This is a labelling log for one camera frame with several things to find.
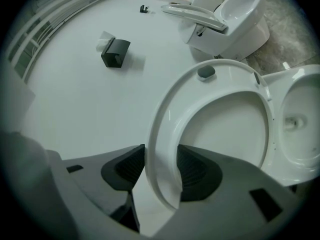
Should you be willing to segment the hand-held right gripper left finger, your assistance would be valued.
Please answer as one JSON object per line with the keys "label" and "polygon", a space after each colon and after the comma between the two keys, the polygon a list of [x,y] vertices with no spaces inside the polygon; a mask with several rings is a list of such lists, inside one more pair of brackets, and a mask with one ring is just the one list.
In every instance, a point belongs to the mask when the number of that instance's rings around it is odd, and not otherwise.
{"label": "hand-held right gripper left finger", "polygon": [[49,150],[48,157],[57,176],[65,175],[99,210],[111,216],[126,205],[145,167],[145,145],[65,160]]}

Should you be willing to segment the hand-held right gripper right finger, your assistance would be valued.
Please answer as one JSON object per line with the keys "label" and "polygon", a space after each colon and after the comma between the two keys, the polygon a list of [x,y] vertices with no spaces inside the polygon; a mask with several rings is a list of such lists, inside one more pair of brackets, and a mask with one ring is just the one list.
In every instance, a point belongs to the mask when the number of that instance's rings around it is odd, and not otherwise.
{"label": "hand-held right gripper right finger", "polygon": [[177,167],[182,193],[174,240],[266,240],[297,212],[290,190],[244,160],[179,145]]}

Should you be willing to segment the white round toilet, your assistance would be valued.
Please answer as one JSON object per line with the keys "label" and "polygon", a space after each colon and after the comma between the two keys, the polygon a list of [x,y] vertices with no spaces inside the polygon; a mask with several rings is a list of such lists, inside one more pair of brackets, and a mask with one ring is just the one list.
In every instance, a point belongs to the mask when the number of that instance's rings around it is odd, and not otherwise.
{"label": "white round toilet", "polygon": [[320,176],[320,64],[263,76],[273,113],[262,170],[287,187]]}

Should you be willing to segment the white toilet with flush button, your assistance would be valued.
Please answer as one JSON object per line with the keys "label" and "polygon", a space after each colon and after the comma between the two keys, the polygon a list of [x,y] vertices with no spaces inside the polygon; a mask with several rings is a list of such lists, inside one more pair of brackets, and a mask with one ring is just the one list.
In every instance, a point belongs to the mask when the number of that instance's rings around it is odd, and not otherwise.
{"label": "white toilet with flush button", "polygon": [[264,0],[225,0],[212,11],[227,25],[225,30],[215,30],[182,18],[179,34],[184,43],[202,52],[241,61],[270,37],[264,11]]}

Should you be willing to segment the white oval toilet seat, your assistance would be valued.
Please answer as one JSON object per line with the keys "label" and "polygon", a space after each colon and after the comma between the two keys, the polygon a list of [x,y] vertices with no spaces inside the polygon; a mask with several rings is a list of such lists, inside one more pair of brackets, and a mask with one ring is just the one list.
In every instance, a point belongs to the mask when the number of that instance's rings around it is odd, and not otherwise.
{"label": "white oval toilet seat", "polygon": [[198,6],[166,4],[161,6],[161,10],[166,14],[180,17],[217,31],[224,31],[228,27],[225,23],[219,21],[212,11]]}

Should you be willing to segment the black tissue holder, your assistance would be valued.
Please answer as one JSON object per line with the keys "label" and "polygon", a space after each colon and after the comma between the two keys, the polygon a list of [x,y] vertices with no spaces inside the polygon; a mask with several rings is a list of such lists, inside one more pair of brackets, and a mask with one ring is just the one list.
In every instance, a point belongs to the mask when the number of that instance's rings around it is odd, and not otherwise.
{"label": "black tissue holder", "polygon": [[101,58],[107,68],[121,68],[131,42],[112,37],[101,52]]}

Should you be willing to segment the white tissue paper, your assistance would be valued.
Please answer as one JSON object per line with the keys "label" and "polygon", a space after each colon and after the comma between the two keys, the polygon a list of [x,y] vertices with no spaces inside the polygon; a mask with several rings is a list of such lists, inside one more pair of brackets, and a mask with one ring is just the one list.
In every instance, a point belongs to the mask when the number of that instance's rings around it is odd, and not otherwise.
{"label": "white tissue paper", "polygon": [[103,31],[99,39],[97,40],[97,44],[95,47],[96,51],[101,53],[112,38],[115,38],[115,36],[106,31]]}

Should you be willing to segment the white window frame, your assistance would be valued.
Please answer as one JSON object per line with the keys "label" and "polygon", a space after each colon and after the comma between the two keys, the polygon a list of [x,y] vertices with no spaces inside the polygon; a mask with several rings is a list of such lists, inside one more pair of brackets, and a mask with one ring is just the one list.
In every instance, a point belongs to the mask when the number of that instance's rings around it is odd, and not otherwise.
{"label": "white window frame", "polygon": [[103,0],[27,0],[4,40],[4,55],[27,82],[46,43],[67,21]]}

